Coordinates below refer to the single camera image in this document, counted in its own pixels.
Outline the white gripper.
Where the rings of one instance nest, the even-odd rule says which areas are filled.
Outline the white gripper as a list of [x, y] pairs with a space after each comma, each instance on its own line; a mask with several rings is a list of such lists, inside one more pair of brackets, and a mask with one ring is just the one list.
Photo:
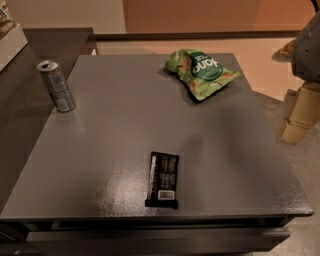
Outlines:
[[305, 80], [297, 91], [287, 91], [285, 122], [279, 135], [284, 143], [298, 144], [320, 121], [320, 11], [299, 32], [296, 40], [277, 50], [272, 59], [292, 60], [293, 74]]

